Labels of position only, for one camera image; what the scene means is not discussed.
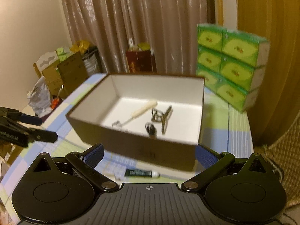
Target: tablecloth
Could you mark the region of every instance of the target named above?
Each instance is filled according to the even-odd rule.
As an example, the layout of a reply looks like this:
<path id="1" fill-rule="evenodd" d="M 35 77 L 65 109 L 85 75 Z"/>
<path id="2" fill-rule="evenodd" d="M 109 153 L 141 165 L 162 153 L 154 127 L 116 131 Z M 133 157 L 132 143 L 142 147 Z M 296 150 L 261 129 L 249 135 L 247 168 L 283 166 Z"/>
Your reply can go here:
<path id="1" fill-rule="evenodd" d="M 71 151 L 83 152 L 89 148 L 77 136 L 67 121 L 66 113 L 76 104 L 105 74 L 95 74 L 79 86 L 64 102 L 50 115 L 43 127 L 57 132 L 59 138 L 56 143 L 35 141 L 24 149 L 17 157 L 9 171 L 0 183 L 0 198 L 9 212 L 12 220 L 17 224 L 19 218 L 12 206 L 12 192 L 36 156 L 41 152 L 48 152 L 52 157 L 63 157 Z M 214 93 L 205 89 L 202 120 L 202 144 L 218 153 L 228 151 L 237 158 L 248 158 L 253 153 L 253 145 L 249 122 L 246 113 L 239 113 L 228 103 Z M 126 168 L 155 169 L 161 177 L 158 179 L 124 178 Z M 103 160 L 95 167 L 96 170 L 108 175 L 114 175 L 123 182 L 177 182 L 180 185 L 184 180 L 201 171 L 196 167 L 193 172 L 178 172 L 176 170 L 149 165 L 134 159 L 105 152 Z"/>

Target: stack of tissue boxes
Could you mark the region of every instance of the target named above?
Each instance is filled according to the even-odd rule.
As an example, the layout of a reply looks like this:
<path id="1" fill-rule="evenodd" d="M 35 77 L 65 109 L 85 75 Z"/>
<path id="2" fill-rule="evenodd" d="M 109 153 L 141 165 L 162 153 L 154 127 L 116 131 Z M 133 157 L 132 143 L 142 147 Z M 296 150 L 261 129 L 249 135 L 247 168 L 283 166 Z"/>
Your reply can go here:
<path id="1" fill-rule="evenodd" d="M 71 55 L 73 55 L 73 52 L 70 52 L 70 49 L 65 47 L 59 47 L 56 49 L 56 54 L 58 56 L 58 59 L 60 62 L 66 60 L 68 57 L 70 57 Z"/>
<path id="2" fill-rule="evenodd" d="M 257 35 L 198 25 L 197 75 L 205 85 L 242 112 L 253 106 L 265 74 L 269 42 Z"/>

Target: cardboard carton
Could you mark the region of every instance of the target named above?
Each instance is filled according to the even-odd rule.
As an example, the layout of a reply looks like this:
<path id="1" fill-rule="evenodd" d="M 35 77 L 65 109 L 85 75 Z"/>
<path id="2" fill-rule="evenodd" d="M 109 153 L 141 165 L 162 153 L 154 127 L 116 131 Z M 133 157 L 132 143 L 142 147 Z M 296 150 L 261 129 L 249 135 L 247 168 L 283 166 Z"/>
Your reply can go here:
<path id="1" fill-rule="evenodd" d="M 220 72 L 222 53 L 208 49 L 204 46 L 198 46 L 198 63 L 215 71 Z"/>
<path id="2" fill-rule="evenodd" d="M 198 44 L 222 52 L 222 36 L 224 28 L 214 24 L 199 24 Z"/>
<path id="3" fill-rule="evenodd" d="M 220 74 L 246 91 L 251 91 L 262 84 L 265 70 L 265 67 L 254 68 L 224 55 Z"/>
<path id="4" fill-rule="evenodd" d="M 215 92 L 238 111 L 243 112 L 255 104 L 259 88 L 246 91 L 202 65 L 198 65 L 197 74 L 205 77 L 205 86 L 207 88 Z"/>
<path id="5" fill-rule="evenodd" d="M 200 141 L 204 99 L 201 77 L 152 74 L 110 74 L 96 84 L 68 113 L 67 119 L 82 139 L 105 150 L 144 162 L 192 171 L 195 147 Z M 122 128 L 112 123 L 127 121 L 131 113 L 149 100 L 157 100 L 158 110 L 171 105 L 166 133 L 161 123 L 153 123 L 156 138 L 150 138 L 145 124 L 151 122 L 148 110 Z"/>
<path id="6" fill-rule="evenodd" d="M 252 67 L 266 65 L 270 44 L 266 38 L 242 31 L 223 32 L 222 52 Z"/>
<path id="7" fill-rule="evenodd" d="M 207 70 L 206 67 L 204 67 L 201 64 L 197 65 L 197 76 L 201 76 L 205 78 L 205 86 L 209 89 L 211 89 L 213 92 L 217 90 L 220 76 L 218 73 L 215 73 L 212 70 Z"/>

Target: curtain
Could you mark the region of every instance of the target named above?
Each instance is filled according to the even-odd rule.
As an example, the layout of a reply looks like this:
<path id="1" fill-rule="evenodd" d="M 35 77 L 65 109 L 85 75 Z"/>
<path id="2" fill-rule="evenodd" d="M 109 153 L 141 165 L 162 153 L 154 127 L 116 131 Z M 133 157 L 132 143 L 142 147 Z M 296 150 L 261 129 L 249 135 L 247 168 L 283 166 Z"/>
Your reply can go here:
<path id="1" fill-rule="evenodd" d="M 62 0 L 73 43 L 89 40 L 103 69 L 128 72 L 125 52 L 148 42 L 159 73 L 195 74 L 196 24 L 214 22 L 212 0 Z"/>
<path id="2" fill-rule="evenodd" d="M 238 29 L 270 41 L 265 77 L 247 111 L 253 144 L 270 145 L 300 110 L 300 0 L 238 0 Z"/>

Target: screwdriver handle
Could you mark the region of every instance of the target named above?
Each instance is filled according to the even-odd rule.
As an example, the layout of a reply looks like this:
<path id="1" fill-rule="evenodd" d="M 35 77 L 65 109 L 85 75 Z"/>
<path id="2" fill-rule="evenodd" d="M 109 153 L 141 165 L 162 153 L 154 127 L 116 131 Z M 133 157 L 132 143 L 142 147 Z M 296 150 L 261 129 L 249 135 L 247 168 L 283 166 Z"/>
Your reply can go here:
<path id="1" fill-rule="evenodd" d="M 156 100 L 152 100 L 152 101 L 148 101 L 142 108 L 136 110 L 135 112 L 133 112 L 131 114 L 131 118 L 135 119 L 137 117 L 139 117 L 140 115 L 142 115 L 144 112 L 146 112 L 147 110 L 156 107 L 157 106 L 157 101 Z"/>

